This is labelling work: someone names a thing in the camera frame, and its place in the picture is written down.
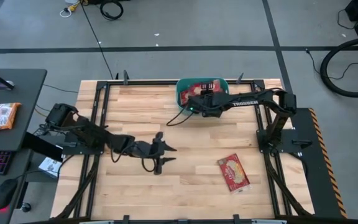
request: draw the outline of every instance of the cable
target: cable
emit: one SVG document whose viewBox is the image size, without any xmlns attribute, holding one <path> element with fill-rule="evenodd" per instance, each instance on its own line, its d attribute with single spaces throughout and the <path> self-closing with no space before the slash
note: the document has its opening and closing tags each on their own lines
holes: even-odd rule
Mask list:
<svg viewBox="0 0 358 224">
<path fill-rule="evenodd" d="M 22 176 L 27 175 L 27 174 L 32 174 L 34 172 L 54 172 L 54 173 L 58 173 L 58 172 L 55 172 L 55 171 L 52 171 L 52 170 L 34 170 L 34 171 L 27 171 L 24 174 L 15 177 L 14 179 L 18 179 L 19 177 L 22 177 Z"/>
<path fill-rule="evenodd" d="M 358 98 L 358 92 L 351 92 L 351 91 L 346 91 L 343 90 L 339 87 L 337 87 L 330 79 L 330 77 L 328 76 L 328 72 L 327 72 L 327 68 L 328 68 L 328 64 L 331 61 L 331 59 L 340 51 L 351 47 L 353 45 L 357 45 L 358 44 L 358 39 L 355 40 L 350 40 L 347 41 L 339 46 L 337 46 L 335 49 L 333 49 L 332 51 L 330 51 L 327 56 L 325 56 L 325 58 L 323 59 L 323 61 L 321 62 L 321 66 L 320 66 L 320 77 L 321 77 L 321 81 L 323 81 L 323 83 L 327 86 L 328 89 L 330 89 L 331 91 L 342 95 L 342 96 L 347 96 L 347 97 L 353 97 L 353 98 Z"/>
<path fill-rule="evenodd" d="M 187 116 L 187 118 L 185 118 L 183 121 L 180 121 L 179 123 L 176 123 L 176 124 L 171 124 L 171 122 L 174 121 L 177 117 L 179 117 L 179 115 L 181 115 L 185 109 L 186 109 L 186 107 L 182 108 L 181 111 L 176 116 L 174 116 L 170 121 L 168 121 L 166 123 L 166 125 L 168 127 L 172 127 L 172 126 L 176 126 L 176 125 L 182 124 L 183 122 L 187 121 L 191 117 L 191 115 L 194 114 L 193 112 L 191 112 L 191 114 L 189 116 Z"/>
<path fill-rule="evenodd" d="M 62 16 L 63 18 L 69 18 L 73 14 L 72 12 L 74 12 L 75 9 L 78 7 L 79 3 L 80 1 L 72 4 L 71 6 L 64 8 L 62 11 L 60 11 L 59 15 Z"/>
<path fill-rule="evenodd" d="M 39 115 L 41 115 L 41 116 L 43 116 L 43 117 L 47 117 L 47 115 L 45 115 L 45 114 L 39 112 L 36 108 L 34 108 L 34 110 L 35 110 L 35 112 L 37 112 Z"/>
<path fill-rule="evenodd" d="M 71 155 L 71 156 L 67 157 L 67 159 L 65 159 L 65 160 L 62 162 L 62 164 L 60 165 L 59 169 L 57 170 L 57 179 L 58 179 L 58 180 L 59 180 L 59 178 L 60 178 L 60 169 L 61 169 L 61 168 L 63 167 L 63 165 L 64 165 L 69 159 L 71 159 L 73 156 L 74 156 L 74 155 Z"/>
<path fill-rule="evenodd" d="M 39 105 L 36 105 L 36 106 L 38 106 L 38 108 L 40 108 L 41 110 L 50 112 L 50 110 L 47 110 L 47 109 L 45 109 L 45 108 L 42 108 L 42 107 L 40 107 Z"/>
<path fill-rule="evenodd" d="M 92 33 L 93 33 L 93 35 L 94 35 L 94 38 L 96 39 L 96 43 L 98 43 L 99 50 L 100 50 L 100 52 L 102 53 L 102 56 L 103 56 L 103 60 L 104 60 L 104 62 L 106 63 L 107 69 L 109 70 L 110 77 L 111 77 L 111 79 L 113 80 L 114 78 L 112 77 L 112 72 L 111 72 L 110 66 L 109 66 L 109 64 L 107 63 L 106 57 L 104 56 L 104 52 L 103 52 L 102 46 L 100 45 L 100 41 L 99 41 L 98 37 L 96 36 L 96 33 L 95 33 L 94 30 L 93 30 L 93 26 L 92 26 L 91 21 L 90 21 L 90 19 L 88 18 L 88 15 L 87 15 L 87 13 L 86 13 L 86 11 L 85 11 L 85 9 L 84 9 L 83 3 L 80 2 L 80 4 L 81 4 L 81 7 L 82 7 L 82 10 L 84 11 L 84 15 L 85 15 L 85 17 L 86 17 L 86 20 L 88 21 L 88 24 L 89 24 L 89 26 L 91 27 Z"/>
<path fill-rule="evenodd" d="M 119 7 L 119 9 L 121 10 L 120 13 L 118 14 L 118 16 L 112 16 L 110 15 L 108 12 L 104 11 L 103 10 L 103 7 L 107 4 L 107 3 L 113 3 L 115 5 L 117 5 Z M 119 1 L 116 1 L 116 0 L 105 0 L 102 2 L 102 4 L 100 4 L 100 13 L 102 14 L 102 16 L 107 19 L 107 20 L 110 20 L 110 21 L 115 21 L 117 19 L 119 19 L 123 13 L 124 13 L 124 8 L 122 6 L 122 4 L 119 2 Z"/>
<path fill-rule="evenodd" d="M 47 87 L 50 87 L 50 88 L 54 88 L 54 89 L 56 89 L 56 90 L 64 91 L 64 92 L 67 92 L 67 93 L 78 93 L 77 91 L 62 90 L 61 88 L 57 88 L 57 87 L 54 87 L 54 86 L 51 86 L 51 85 L 47 85 L 47 84 L 44 84 L 44 86 L 47 86 Z"/>
<path fill-rule="evenodd" d="M 342 10 L 340 10 L 340 11 L 338 12 L 338 17 L 337 17 L 336 23 L 337 23 L 340 27 L 343 27 L 343 28 L 348 29 L 348 30 L 352 30 L 352 29 L 356 28 L 356 26 L 358 25 L 358 22 L 356 22 L 353 27 L 346 27 L 346 26 L 344 26 L 344 25 L 342 25 L 342 24 L 339 23 L 339 15 L 340 15 L 340 13 L 343 12 L 343 11 L 345 11 L 345 9 L 342 9 Z"/>
<path fill-rule="evenodd" d="M 113 162 L 113 163 L 118 162 L 118 160 L 121 158 L 121 156 L 124 154 L 124 152 L 127 151 L 130 147 L 133 147 L 133 146 L 135 146 L 136 148 L 139 149 L 139 147 L 138 147 L 136 144 L 132 143 L 132 144 L 130 144 L 129 146 L 125 147 L 125 148 L 119 153 L 117 160 L 114 160 L 114 158 L 113 158 L 113 156 L 112 156 L 114 151 L 113 151 L 113 148 L 111 147 L 111 142 L 110 142 L 109 147 L 110 147 L 110 156 L 111 156 L 112 162 Z M 147 155 L 144 154 L 143 151 L 139 150 L 139 152 L 140 152 L 141 154 L 143 154 L 143 156 L 147 156 Z M 156 166 L 157 166 L 157 163 L 156 163 L 155 159 L 152 159 L 152 160 L 153 160 L 153 163 L 154 163 L 154 167 L 153 167 L 153 169 L 151 169 L 151 170 L 149 170 L 149 169 L 146 168 L 146 166 L 145 166 L 145 164 L 144 164 L 144 159 L 145 159 L 145 158 L 144 158 L 144 157 L 141 157 L 141 159 L 142 159 L 142 167 L 143 167 L 144 170 L 146 170 L 146 172 L 153 172 L 153 171 L 155 170 L 155 168 L 156 168 Z"/>
<path fill-rule="evenodd" d="M 317 71 L 316 66 L 315 66 L 315 62 L 314 62 L 314 58 L 313 58 L 313 56 L 311 55 L 311 53 L 310 53 L 310 51 L 309 51 L 308 49 L 306 49 L 306 53 L 310 56 L 311 61 L 313 62 L 313 70 L 314 70 L 317 74 L 322 75 L 322 74 L 320 74 L 320 73 Z M 345 73 L 348 71 L 348 69 L 349 69 L 352 65 L 358 65 L 358 62 L 350 63 L 350 64 L 346 67 L 346 69 L 343 71 L 342 76 L 340 76 L 339 78 L 330 77 L 330 76 L 327 76 L 327 78 L 332 78 L 332 79 L 334 79 L 334 80 L 340 80 L 340 79 L 344 78 Z"/>
<path fill-rule="evenodd" d="M 27 172 L 25 172 L 24 174 L 15 177 L 14 179 L 18 179 L 19 177 L 22 177 L 22 176 L 27 175 L 27 174 L 32 174 L 32 173 L 34 173 L 34 172 L 54 172 L 54 173 L 57 174 L 57 179 L 59 179 L 59 177 L 60 177 L 60 169 L 63 167 L 64 163 L 66 163 L 66 162 L 67 162 L 69 159 L 71 159 L 73 156 L 74 156 L 74 155 L 70 155 L 69 157 L 67 157 L 67 159 L 65 159 L 65 160 L 62 162 L 62 164 L 60 165 L 60 167 L 59 167 L 59 169 L 57 170 L 57 172 L 56 172 L 56 171 L 52 171 L 52 170 L 34 170 L 34 171 L 27 171 Z"/>
<path fill-rule="evenodd" d="M 133 146 L 133 144 L 130 144 L 129 146 L 125 147 L 125 148 L 119 153 L 117 160 L 114 160 L 114 158 L 113 158 L 113 156 L 112 156 L 112 154 L 113 154 L 113 149 L 112 149 L 111 143 L 110 143 L 110 156 L 111 156 L 112 162 L 113 162 L 113 163 L 118 162 L 118 160 L 121 158 L 122 154 L 123 154 L 126 150 L 128 150 L 130 147 L 132 147 L 132 146 Z"/>
<path fill-rule="evenodd" d="M 146 172 L 153 172 L 155 170 L 155 168 L 157 166 L 157 163 L 156 163 L 155 159 L 152 159 L 152 160 L 153 160 L 153 163 L 154 163 L 154 167 L 153 167 L 153 169 L 148 170 L 146 168 L 146 166 L 144 165 L 144 158 L 142 158 L 142 167 L 143 167 L 144 170 L 146 170 Z"/>
</svg>

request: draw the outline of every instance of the concrete floor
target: concrete floor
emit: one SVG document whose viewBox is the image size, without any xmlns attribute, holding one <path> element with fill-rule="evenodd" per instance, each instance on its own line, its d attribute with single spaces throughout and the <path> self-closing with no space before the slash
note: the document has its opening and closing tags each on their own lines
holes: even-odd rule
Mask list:
<svg viewBox="0 0 358 224">
<path fill-rule="evenodd" d="M 44 68 L 45 83 L 77 90 L 80 80 L 108 79 L 109 73 L 99 52 L 26 53 L 26 49 L 97 47 L 91 29 L 79 7 L 70 18 L 58 13 L 63 0 L 0 0 L 0 49 L 19 54 L 0 54 L 0 68 Z M 334 46 L 355 39 L 353 30 L 336 24 L 337 12 L 349 0 L 132 0 L 123 2 L 125 13 L 119 21 L 104 20 L 94 6 L 85 8 L 103 47 L 164 46 L 273 46 L 265 14 L 267 3 L 281 46 Z M 342 14 L 341 22 L 352 23 Z M 327 52 L 312 52 L 317 66 Z M 317 112 L 328 153 L 349 218 L 358 218 L 358 99 L 328 91 L 313 72 L 309 55 L 285 51 L 292 90 L 299 107 Z M 224 77 L 282 78 L 273 50 L 198 50 L 105 53 L 113 73 L 126 69 L 133 78 Z M 330 64 L 332 75 L 358 61 L 358 52 L 344 52 Z M 338 83 L 358 90 L 358 65 Z M 74 104 L 76 95 L 42 89 L 38 104 L 50 108 L 59 97 Z M 43 123 L 34 113 L 30 131 Z M 16 211 L 11 223 L 45 220 L 50 215 L 56 184 L 30 184 L 26 201 L 29 213 Z"/>
</svg>

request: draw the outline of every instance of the teal bowl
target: teal bowl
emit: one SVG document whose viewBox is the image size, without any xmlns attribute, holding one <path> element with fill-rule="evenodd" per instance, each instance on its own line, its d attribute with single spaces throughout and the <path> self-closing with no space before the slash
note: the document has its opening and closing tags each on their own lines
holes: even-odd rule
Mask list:
<svg viewBox="0 0 358 224">
<path fill-rule="evenodd" d="M 206 83 L 211 82 L 213 80 L 219 80 L 221 82 L 221 88 L 223 91 L 227 94 L 229 94 L 229 84 L 227 84 L 227 81 L 223 78 L 182 78 L 177 82 L 177 104 L 179 108 L 182 110 L 183 107 L 180 104 L 180 92 L 187 90 L 190 88 L 190 86 L 197 84 L 197 83 Z M 190 113 L 191 111 L 183 111 L 183 114 Z"/>
</svg>

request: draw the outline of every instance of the chair wheel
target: chair wheel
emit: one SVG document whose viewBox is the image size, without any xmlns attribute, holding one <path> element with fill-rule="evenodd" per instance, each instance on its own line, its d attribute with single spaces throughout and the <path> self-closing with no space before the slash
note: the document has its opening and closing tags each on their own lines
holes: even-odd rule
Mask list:
<svg viewBox="0 0 358 224">
<path fill-rule="evenodd" d="M 20 210 L 22 210 L 23 212 L 29 212 L 31 211 L 31 205 L 29 203 L 23 202 Z"/>
</svg>

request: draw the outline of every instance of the snack bag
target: snack bag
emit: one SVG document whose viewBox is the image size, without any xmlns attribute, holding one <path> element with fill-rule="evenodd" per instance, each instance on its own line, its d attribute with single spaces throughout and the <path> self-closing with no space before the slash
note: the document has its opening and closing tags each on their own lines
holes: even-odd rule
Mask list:
<svg viewBox="0 0 358 224">
<path fill-rule="evenodd" d="M 203 90 L 203 85 L 209 85 L 209 89 L 212 90 L 214 93 L 223 92 L 223 89 L 221 88 L 220 80 L 213 80 L 212 83 L 196 83 L 190 86 L 189 89 L 180 92 L 181 105 L 185 106 L 190 96 L 200 95 L 201 91 Z"/>
<path fill-rule="evenodd" d="M 237 154 L 218 160 L 218 164 L 230 193 L 236 194 L 250 188 L 247 174 L 244 172 Z"/>
<path fill-rule="evenodd" d="M 182 106 L 185 106 L 188 100 L 189 100 L 189 91 L 183 90 L 182 92 L 180 92 L 180 104 Z"/>
<path fill-rule="evenodd" d="M 209 89 L 212 90 L 214 93 L 223 91 L 223 89 L 221 88 L 221 81 L 213 80 L 212 83 L 197 83 L 197 84 L 192 85 L 189 88 L 189 94 L 191 96 L 200 95 L 201 91 L 203 89 L 205 89 L 205 87 L 202 88 L 203 85 L 209 85 Z"/>
<path fill-rule="evenodd" d="M 13 121 L 15 120 L 17 107 L 20 105 L 21 105 L 21 103 L 2 103 L 2 104 L 0 104 L 0 130 L 12 129 Z"/>
</svg>

